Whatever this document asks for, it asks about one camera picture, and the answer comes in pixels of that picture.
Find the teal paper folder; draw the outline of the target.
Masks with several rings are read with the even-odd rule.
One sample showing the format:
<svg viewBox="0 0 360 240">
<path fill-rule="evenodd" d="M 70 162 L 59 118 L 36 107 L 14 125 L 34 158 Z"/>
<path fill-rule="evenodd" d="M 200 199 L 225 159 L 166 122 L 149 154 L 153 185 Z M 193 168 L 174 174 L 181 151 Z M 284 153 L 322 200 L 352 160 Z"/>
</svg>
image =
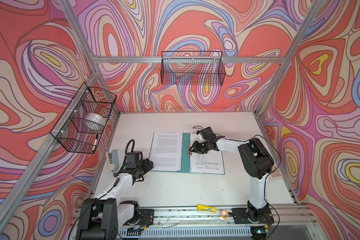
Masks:
<svg viewBox="0 0 360 240">
<path fill-rule="evenodd" d="M 190 172 L 190 158 L 188 156 L 188 146 L 191 146 L 196 140 L 196 134 L 192 133 L 182 133 L 183 134 L 183 143 L 182 143 L 182 165 L 181 170 L 176 173 L 191 173 Z"/>
</svg>

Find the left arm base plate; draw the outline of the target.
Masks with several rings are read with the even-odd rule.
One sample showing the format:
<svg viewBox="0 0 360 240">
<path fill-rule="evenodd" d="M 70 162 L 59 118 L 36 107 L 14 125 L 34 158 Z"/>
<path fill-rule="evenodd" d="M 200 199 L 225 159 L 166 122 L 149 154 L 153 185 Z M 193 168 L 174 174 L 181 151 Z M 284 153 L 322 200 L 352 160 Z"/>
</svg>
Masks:
<svg viewBox="0 0 360 240">
<path fill-rule="evenodd" d="M 128 220 L 123 224 L 124 227 L 129 226 L 140 226 L 140 227 L 149 227 L 154 223 L 154 209 L 140 209 L 139 217 L 133 217 L 131 220 Z"/>
</svg>

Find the white paper sheets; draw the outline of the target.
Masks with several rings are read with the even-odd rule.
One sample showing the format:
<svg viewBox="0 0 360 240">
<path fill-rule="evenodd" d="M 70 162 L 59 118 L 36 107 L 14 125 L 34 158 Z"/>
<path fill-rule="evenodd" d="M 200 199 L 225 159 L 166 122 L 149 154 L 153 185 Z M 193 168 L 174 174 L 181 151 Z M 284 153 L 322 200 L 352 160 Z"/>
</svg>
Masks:
<svg viewBox="0 0 360 240">
<path fill-rule="evenodd" d="M 190 172 L 197 174 L 224 175 L 224 160 L 222 152 L 208 151 L 207 154 L 189 153 Z"/>
</svg>

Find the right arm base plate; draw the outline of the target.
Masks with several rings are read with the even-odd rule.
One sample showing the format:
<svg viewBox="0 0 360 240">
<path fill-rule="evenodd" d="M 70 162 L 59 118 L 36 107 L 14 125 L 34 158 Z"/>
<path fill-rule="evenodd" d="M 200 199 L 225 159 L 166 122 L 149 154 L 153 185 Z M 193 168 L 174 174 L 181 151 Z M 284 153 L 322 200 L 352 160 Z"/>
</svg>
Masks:
<svg viewBox="0 0 360 240">
<path fill-rule="evenodd" d="M 253 208 L 233 208 L 229 216 L 234 218 L 235 224 L 272 225 L 275 223 L 269 207 L 257 210 Z"/>
</svg>

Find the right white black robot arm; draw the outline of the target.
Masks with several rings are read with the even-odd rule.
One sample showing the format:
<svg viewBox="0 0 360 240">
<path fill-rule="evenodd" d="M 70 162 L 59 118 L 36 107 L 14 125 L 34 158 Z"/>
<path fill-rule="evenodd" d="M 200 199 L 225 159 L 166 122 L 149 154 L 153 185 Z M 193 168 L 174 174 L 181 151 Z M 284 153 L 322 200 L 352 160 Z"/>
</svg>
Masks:
<svg viewBox="0 0 360 240">
<path fill-rule="evenodd" d="M 217 135 L 211 127 L 194 127 L 196 140 L 191 145 L 189 153 L 207 154 L 209 151 L 230 152 L 241 157 L 247 174 L 251 177 L 251 195 L 248 200 L 246 216 L 255 223 L 261 220 L 270 209 L 266 199 L 266 181 L 275 164 L 258 135 L 249 140 L 233 140 Z"/>
</svg>

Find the printed white paper sheet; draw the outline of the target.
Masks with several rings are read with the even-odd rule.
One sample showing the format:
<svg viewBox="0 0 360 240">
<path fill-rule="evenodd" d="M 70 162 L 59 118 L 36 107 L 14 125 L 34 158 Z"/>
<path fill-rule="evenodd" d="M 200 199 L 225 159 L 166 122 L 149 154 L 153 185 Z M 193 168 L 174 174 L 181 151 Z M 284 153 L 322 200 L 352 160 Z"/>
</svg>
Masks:
<svg viewBox="0 0 360 240">
<path fill-rule="evenodd" d="M 149 160 L 153 171 L 179 172 L 182 165 L 183 134 L 173 132 L 154 132 Z"/>
</svg>

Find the metal folder clip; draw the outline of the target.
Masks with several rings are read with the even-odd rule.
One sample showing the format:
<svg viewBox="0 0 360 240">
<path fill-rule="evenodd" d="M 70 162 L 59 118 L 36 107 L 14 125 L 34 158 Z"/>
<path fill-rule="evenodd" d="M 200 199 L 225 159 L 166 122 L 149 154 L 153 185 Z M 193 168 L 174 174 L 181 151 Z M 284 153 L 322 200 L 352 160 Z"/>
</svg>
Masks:
<svg viewBox="0 0 360 240">
<path fill-rule="evenodd" d="M 191 146 L 188 146 L 188 156 L 189 156 L 189 158 L 192 156 L 192 152 L 191 152 Z"/>
</svg>

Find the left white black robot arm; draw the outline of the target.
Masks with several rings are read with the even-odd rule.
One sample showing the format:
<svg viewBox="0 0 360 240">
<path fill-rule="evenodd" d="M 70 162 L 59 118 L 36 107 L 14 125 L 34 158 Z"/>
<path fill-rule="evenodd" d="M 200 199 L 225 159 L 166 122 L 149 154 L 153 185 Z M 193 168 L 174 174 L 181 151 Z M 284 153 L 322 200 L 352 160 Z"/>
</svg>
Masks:
<svg viewBox="0 0 360 240">
<path fill-rule="evenodd" d="M 115 174 L 115 182 L 98 197 L 84 201 L 77 222 L 77 240 L 115 240 L 121 226 L 140 223 L 138 202 L 121 198 L 136 182 L 144 181 L 153 162 L 144 159 L 140 151 L 124 154 L 124 161 Z"/>
</svg>

